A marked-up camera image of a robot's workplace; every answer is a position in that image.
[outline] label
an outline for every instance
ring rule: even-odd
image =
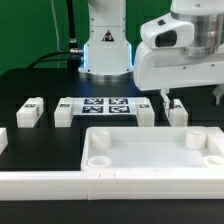
[[[130,113],[130,108],[128,106],[111,106],[109,112],[111,114],[127,114]]]
[[[37,107],[36,113],[37,113],[37,118],[38,118],[40,116],[40,109],[39,109],[39,107]]]
[[[107,33],[103,37],[103,42],[114,42],[114,38],[110,32],[110,30],[107,31]]]
[[[60,104],[60,107],[70,107],[70,104]]]
[[[96,104],[103,104],[103,99],[85,99],[84,104],[88,105],[96,105]]]
[[[140,108],[150,108],[150,106],[147,105],[147,104],[141,104],[141,105],[139,105],[139,107],[140,107]]]
[[[174,109],[181,109],[180,105],[174,105]]]
[[[103,107],[83,107],[82,109],[83,114],[99,114],[103,113]]]
[[[36,104],[26,104],[25,107],[26,108],[34,108],[36,106]]]
[[[113,105],[121,105],[121,104],[128,104],[128,99],[109,99],[109,104]]]

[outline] green wall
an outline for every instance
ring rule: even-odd
[[[73,0],[76,32],[82,47],[89,36],[88,0]],[[171,0],[142,0],[147,21],[169,11]],[[61,50],[68,49],[66,1],[55,0]],[[134,49],[141,41],[143,22],[139,0],[127,0],[127,39]],[[0,75],[13,68],[25,68],[38,57],[56,51],[56,37],[50,0],[1,0]],[[57,63],[39,67],[56,67]]]

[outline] black table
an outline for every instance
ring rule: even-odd
[[[171,90],[189,113],[190,126],[224,129],[224,105],[215,106],[214,86]],[[42,97],[45,112],[33,129],[18,129],[16,112]],[[0,127],[9,144],[0,171],[80,170],[85,132],[92,126],[137,126],[135,116],[74,116],[71,128],[54,127],[62,97],[148,97],[156,126],[169,126],[159,91],[139,91],[133,81],[94,83],[66,69],[16,69],[0,77]],[[224,200],[105,200],[0,202],[0,223],[223,223]]]

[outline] blue light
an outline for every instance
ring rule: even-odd
[[[86,44],[83,48],[83,69],[87,69],[87,54],[88,54],[88,48],[86,47]]]
[[[134,65],[132,64],[132,46],[131,44],[129,45],[129,60],[130,60],[130,68],[134,69]]]

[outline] black cable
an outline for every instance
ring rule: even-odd
[[[77,57],[77,58],[49,59],[49,60],[39,60],[39,61],[36,61],[36,62],[33,62],[32,64],[30,64],[27,68],[28,68],[28,69],[32,69],[32,68],[34,68],[37,64],[39,64],[39,63],[44,63],[44,62],[53,62],[53,61],[76,61],[76,60],[81,60],[81,57]]]
[[[139,0],[139,3],[140,3],[140,6],[141,6],[144,23],[146,23],[146,16],[145,16],[145,11],[144,11],[142,0]]]
[[[44,60],[45,58],[53,57],[53,56],[60,55],[60,54],[70,54],[70,51],[56,51],[56,52],[52,52],[50,54],[45,54],[45,55],[41,56],[40,58],[38,58],[36,61]]]
[[[66,0],[67,3],[67,11],[68,11],[68,25],[69,25],[69,36],[70,40],[74,41],[76,40],[76,34],[75,34],[75,18],[74,18],[74,12],[73,12],[73,2],[72,0]],[[71,48],[77,48],[77,42],[70,42]]]
[[[60,55],[60,54],[70,54],[70,51],[56,51],[56,52],[53,52],[50,54],[45,54],[45,55],[41,56],[40,58],[38,58],[33,63],[31,63],[27,68],[33,68],[34,67],[33,65],[38,64],[39,61],[42,61],[46,58],[53,57],[53,56]]]

